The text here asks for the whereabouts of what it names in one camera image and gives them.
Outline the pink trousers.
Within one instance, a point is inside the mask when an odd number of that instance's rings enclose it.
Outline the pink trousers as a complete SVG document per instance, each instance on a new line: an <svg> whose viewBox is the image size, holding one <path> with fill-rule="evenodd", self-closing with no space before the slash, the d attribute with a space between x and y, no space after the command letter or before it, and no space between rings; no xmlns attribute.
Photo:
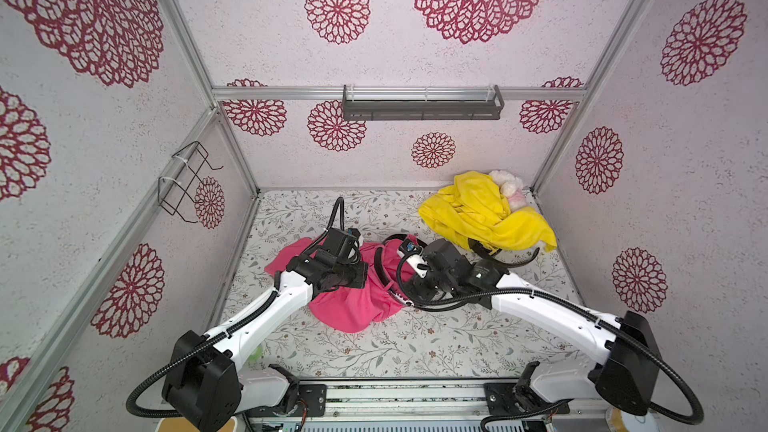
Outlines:
<svg viewBox="0 0 768 432"><path fill-rule="evenodd" d="M339 289L322 293L308 307L325 325L345 333L358 333L374 322L382 322L395 315L404 306L394 301L383 290L376 276L374 248L381 243L365 243L362 258L368 263L368 279L364 289Z"/></svg>

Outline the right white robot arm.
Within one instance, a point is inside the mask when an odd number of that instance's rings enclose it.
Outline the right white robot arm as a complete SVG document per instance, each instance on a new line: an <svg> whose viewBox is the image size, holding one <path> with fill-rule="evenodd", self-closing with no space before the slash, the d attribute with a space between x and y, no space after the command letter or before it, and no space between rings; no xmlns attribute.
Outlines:
<svg viewBox="0 0 768 432"><path fill-rule="evenodd" d="M648 413L659 369L608 329L616 326L642 345L652 346L645 319L599 313L549 294L515 274L526 260L503 262L480 245L473 249L480 255L476 262L445 239L426 246L405 240L398 248L395 272L399 289L411 305L430 312L478 304L521 318L584 355L582 360L548 367L529 363L514 383L510 411L548 413L565 409L570 400L602 399L634 416Z"/></svg>

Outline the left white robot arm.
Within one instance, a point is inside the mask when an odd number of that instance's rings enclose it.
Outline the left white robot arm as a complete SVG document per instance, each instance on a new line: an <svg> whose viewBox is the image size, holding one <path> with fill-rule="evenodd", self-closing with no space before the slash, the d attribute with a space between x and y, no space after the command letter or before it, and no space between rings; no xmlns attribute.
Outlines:
<svg viewBox="0 0 768 432"><path fill-rule="evenodd" d="M235 316L203 335L189 331L180 337L164 376L164 401L199 431L217 431L231 416L256 408L292 409L298 380L280 366L247 372L246 362L279 325L320 294L364 287L368 265L360 240L354 228L329 229Z"/></svg>

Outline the yellow garment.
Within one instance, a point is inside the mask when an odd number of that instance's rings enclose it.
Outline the yellow garment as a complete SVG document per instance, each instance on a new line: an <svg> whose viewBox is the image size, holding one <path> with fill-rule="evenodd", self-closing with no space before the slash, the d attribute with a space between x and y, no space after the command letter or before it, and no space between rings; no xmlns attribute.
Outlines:
<svg viewBox="0 0 768 432"><path fill-rule="evenodd" d="M515 209L491 175L470 171L428 197L418 214L436 234L468 250L474 240L489 250L557 248L546 219L526 201Z"/></svg>

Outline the white pink plush toy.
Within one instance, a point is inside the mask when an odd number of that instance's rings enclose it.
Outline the white pink plush toy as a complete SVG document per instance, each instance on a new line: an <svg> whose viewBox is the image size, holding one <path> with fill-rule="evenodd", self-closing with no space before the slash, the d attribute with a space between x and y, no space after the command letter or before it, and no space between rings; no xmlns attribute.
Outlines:
<svg viewBox="0 0 768 432"><path fill-rule="evenodd" d="M511 212L528 206L524 194L524 183L520 178L505 170L492 170L489 176L498 186L500 193L508 200Z"/></svg>

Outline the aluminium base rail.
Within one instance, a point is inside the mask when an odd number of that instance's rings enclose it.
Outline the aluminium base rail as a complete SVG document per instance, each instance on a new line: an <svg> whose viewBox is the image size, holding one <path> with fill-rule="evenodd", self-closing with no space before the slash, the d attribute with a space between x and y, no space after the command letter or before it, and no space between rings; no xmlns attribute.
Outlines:
<svg viewBox="0 0 768 432"><path fill-rule="evenodd" d="M510 379L342 379L300 384L287 416L250 412L247 431L478 431L512 415Z"/></svg>

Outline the black wall shelf rail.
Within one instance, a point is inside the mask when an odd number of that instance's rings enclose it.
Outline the black wall shelf rail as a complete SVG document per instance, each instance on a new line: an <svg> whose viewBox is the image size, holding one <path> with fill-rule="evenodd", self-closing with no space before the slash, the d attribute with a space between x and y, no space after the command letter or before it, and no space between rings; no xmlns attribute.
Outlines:
<svg viewBox="0 0 768 432"><path fill-rule="evenodd" d="M469 98L440 96L427 90L410 97L375 98L344 86L341 104L347 121L496 121L501 118L505 100L498 86Z"/></svg>

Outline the wooden board white frame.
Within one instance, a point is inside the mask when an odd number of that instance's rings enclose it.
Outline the wooden board white frame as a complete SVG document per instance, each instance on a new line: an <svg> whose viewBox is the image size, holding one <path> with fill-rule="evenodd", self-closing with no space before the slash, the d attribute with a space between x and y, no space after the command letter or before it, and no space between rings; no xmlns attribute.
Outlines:
<svg viewBox="0 0 768 432"><path fill-rule="evenodd" d="M243 432L244 425L236 417L231 417L218 432ZM178 418L163 418L157 424L156 432L199 432L199 429L188 420Z"/></svg>

